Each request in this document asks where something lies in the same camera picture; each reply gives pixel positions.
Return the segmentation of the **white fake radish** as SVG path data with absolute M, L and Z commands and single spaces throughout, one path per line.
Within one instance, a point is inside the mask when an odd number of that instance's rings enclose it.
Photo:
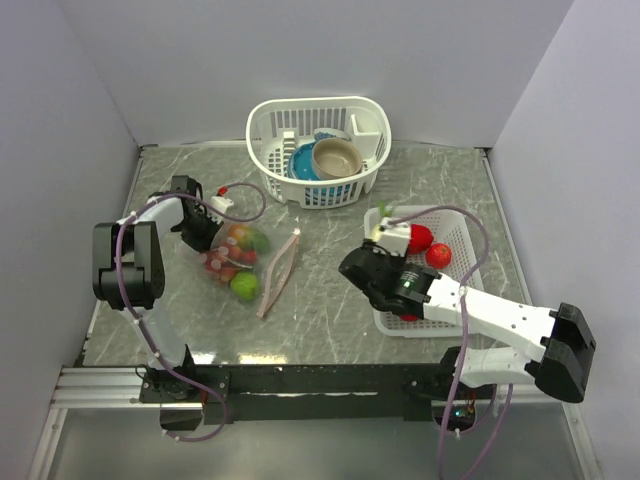
M 386 205 L 384 202 L 378 203 L 378 220 L 371 228 L 369 238 L 373 241 L 377 241 L 380 236 L 380 228 L 383 227 L 385 218 L 392 218 L 394 215 L 395 208 L 389 205 Z

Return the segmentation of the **orange green fake mango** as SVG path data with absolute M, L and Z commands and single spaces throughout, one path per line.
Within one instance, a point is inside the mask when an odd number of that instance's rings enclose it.
M 266 254 L 271 250 L 270 240 L 256 227 L 234 224 L 229 228 L 228 234 L 245 251 L 253 250 L 259 254 Z

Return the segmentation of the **red fake tomato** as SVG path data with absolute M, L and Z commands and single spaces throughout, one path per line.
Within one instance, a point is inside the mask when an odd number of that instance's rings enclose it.
M 453 253 L 451 248 L 444 243 L 433 243 L 425 253 L 426 263 L 434 269 L 444 269 L 452 261 Z

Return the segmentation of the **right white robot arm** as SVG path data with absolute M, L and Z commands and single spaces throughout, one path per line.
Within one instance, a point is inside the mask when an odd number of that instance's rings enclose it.
M 533 384 L 562 402 L 583 401 L 596 340 L 580 308 L 535 307 L 463 288 L 370 241 L 351 251 L 339 271 L 380 312 L 447 323 L 500 342 L 493 349 L 465 348 L 462 361 L 443 368 L 437 384 L 445 396 L 460 398 L 489 384 Z

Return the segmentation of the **green fake fruit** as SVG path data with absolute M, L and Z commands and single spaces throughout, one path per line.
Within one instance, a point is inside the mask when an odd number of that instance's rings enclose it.
M 242 271 L 230 281 L 230 289 L 241 300 L 253 301 L 260 291 L 260 282 L 252 272 Z

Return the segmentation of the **red fake bell pepper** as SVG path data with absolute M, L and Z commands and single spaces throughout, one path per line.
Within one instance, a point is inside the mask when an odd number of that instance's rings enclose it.
M 433 242 L 434 235 L 428 227 L 420 224 L 411 225 L 408 246 L 408 253 L 410 255 L 426 252 Z

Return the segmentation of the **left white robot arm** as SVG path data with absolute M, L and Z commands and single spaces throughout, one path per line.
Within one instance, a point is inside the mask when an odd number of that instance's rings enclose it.
M 202 201 L 202 185 L 178 175 L 168 191 L 152 195 L 141 211 L 93 229 L 94 294 L 120 312 L 143 342 L 148 355 L 143 379 L 178 402 L 198 394 L 206 398 L 210 390 L 198 381 L 189 348 L 161 301 L 165 271 L 160 239 L 178 232 L 188 252 L 209 250 L 223 222 L 208 213 Z

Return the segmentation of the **clear zip top bag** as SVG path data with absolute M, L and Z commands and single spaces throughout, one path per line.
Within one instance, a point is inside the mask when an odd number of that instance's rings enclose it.
M 283 292 L 295 264 L 301 230 L 265 231 L 247 223 L 223 226 L 194 261 L 205 275 L 263 319 Z

